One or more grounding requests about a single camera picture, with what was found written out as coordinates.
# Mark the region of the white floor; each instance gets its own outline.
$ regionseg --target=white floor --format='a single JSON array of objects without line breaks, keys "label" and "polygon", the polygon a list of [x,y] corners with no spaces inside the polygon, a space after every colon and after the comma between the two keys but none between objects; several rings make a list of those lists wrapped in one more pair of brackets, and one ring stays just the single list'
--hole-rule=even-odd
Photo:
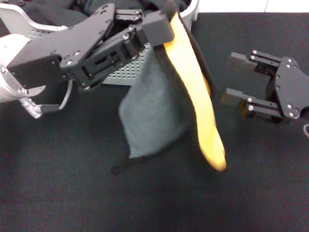
[{"label": "white floor", "polygon": [[200,0],[199,12],[309,12],[309,0]]}]

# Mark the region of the black carpet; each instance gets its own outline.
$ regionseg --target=black carpet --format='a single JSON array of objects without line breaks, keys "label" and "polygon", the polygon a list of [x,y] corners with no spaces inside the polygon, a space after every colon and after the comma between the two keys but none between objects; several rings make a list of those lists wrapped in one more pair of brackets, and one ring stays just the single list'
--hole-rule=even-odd
[{"label": "black carpet", "polygon": [[185,135],[111,175],[128,152],[118,118],[127,87],[76,90],[62,112],[39,120],[18,102],[1,104],[0,231],[308,231],[305,122],[245,121],[220,103],[226,87],[262,98],[268,83],[228,70],[231,52],[291,56],[309,74],[308,21],[308,14],[199,14],[193,34],[217,83],[222,174],[202,169]]}]

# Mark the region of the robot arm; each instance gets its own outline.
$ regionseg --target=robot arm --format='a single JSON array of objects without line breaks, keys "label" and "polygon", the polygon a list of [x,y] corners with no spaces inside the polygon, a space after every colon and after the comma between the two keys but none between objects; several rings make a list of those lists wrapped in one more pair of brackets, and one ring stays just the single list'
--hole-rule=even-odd
[{"label": "robot arm", "polygon": [[38,28],[44,36],[33,40],[16,34],[0,38],[0,103],[29,99],[50,83],[69,81],[60,106],[22,101],[37,114],[55,111],[65,105],[72,80],[83,91],[91,91],[110,73],[137,59],[146,43],[156,46],[174,38],[161,11],[144,16],[141,10],[117,10],[114,4],[102,6],[73,27],[57,27],[53,33],[43,30]]},{"label": "robot arm", "polygon": [[299,69],[294,58],[278,58],[253,50],[249,57],[232,53],[228,66],[271,77],[266,100],[226,89],[222,101],[240,107],[244,118],[259,117],[281,125],[299,118],[309,120],[309,76]]}]

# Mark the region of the yellow cloth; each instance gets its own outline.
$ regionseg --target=yellow cloth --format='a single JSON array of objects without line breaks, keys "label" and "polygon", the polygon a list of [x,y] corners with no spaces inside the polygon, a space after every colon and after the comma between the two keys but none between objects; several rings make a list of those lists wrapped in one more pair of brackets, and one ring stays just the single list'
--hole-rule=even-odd
[{"label": "yellow cloth", "polygon": [[171,20],[171,27],[175,38],[164,44],[166,53],[193,103],[201,151],[213,168],[222,171],[226,168],[225,150],[216,127],[209,85],[203,76],[190,39],[177,13]]}]

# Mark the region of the gray cloth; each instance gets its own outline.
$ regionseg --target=gray cloth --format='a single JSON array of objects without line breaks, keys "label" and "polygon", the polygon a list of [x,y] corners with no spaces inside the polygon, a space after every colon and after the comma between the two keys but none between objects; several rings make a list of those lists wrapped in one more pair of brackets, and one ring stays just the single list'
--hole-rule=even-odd
[{"label": "gray cloth", "polygon": [[153,49],[119,108],[130,158],[153,155],[182,136],[188,117]]}]

